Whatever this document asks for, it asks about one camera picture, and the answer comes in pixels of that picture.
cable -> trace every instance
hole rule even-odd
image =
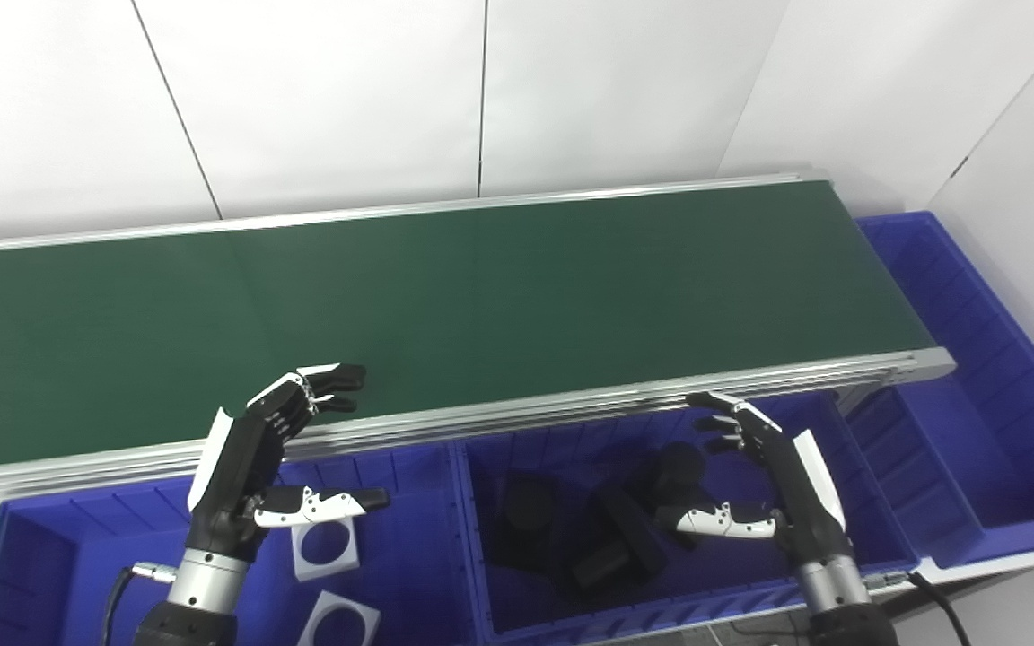
[[[937,606],[943,609],[945,615],[948,615],[948,621],[951,621],[952,629],[955,630],[955,637],[960,638],[960,643],[962,646],[972,646],[972,642],[968,638],[968,633],[964,630],[964,624],[960,621],[960,617],[955,616],[955,610],[951,607],[951,602],[948,601],[947,596],[943,595],[939,589],[936,589],[935,585],[932,585],[923,575],[919,573],[908,574],[908,581],[911,581],[912,585],[920,589],[920,592],[927,594],[933,602],[936,602]]]
[[[111,627],[114,624],[114,610],[118,609],[119,598],[126,592],[126,585],[134,578],[134,570],[123,567],[119,570],[119,578],[114,580],[111,586],[111,594],[105,598],[105,613],[102,615],[102,639],[98,641],[98,646],[110,646]]]

robotic hand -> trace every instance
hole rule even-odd
[[[383,488],[313,492],[303,486],[272,486],[284,442],[321,411],[357,409],[336,393],[361,390],[364,378],[361,365],[299,368],[249,400],[240,418],[218,409],[187,499],[192,519],[183,561],[177,568],[139,563],[126,571],[126,581],[132,575],[170,584],[166,601],[136,629],[134,646],[233,645],[235,605],[271,527],[324,523],[389,506]],[[124,585],[120,577],[118,594]],[[112,593],[103,643],[110,641],[115,602]]]
[[[691,534],[776,540],[812,615],[813,646],[895,646],[893,626],[869,596],[853,560],[841,499],[812,431],[791,440],[755,405],[724,393],[695,393],[686,402],[723,412],[697,422],[700,430],[723,433],[710,451],[739,450],[763,466],[784,510],[736,519],[727,502],[713,510],[668,506],[657,510],[657,522]]]

aluminum frame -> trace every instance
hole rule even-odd
[[[837,390],[933,379],[955,367],[944,348],[845,357],[808,364],[679,377],[489,404],[457,405],[377,418],[313,425],[286,447],[288,461],[318,459],[395,445],[464,438],[546,425],[668,410],[686,394],[721,390],[738,397]],[[0,499],[95,486],[179,478],[194,472],[205,438],[0,465]]]

